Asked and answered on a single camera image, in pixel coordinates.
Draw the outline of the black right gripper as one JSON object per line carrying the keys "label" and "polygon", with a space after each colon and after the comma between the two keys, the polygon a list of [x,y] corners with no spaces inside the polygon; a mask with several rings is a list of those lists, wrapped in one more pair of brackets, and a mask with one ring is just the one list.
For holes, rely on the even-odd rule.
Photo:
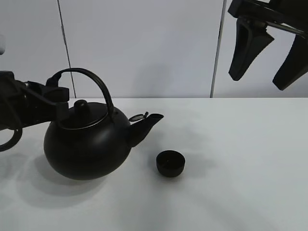
{"label": "black right gripper", "polygon": [[234,81],[240,80],[257,56],[274,41],[267,26],[296,34],[292,47],[276,73],[273,84],[285,90],[308,72],[308,2],[306,0],[262,2],[233,0],[228,13],[236,22],[236,42],[229,69]]}

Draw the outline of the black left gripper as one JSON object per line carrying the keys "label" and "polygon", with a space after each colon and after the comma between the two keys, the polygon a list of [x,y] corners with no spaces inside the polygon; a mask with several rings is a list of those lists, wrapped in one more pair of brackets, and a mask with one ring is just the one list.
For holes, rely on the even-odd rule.
{"label": "black left gripper", "polygon": [[69,89],[14,78],[0,72],[0,129],[15,130],[69,117]]}

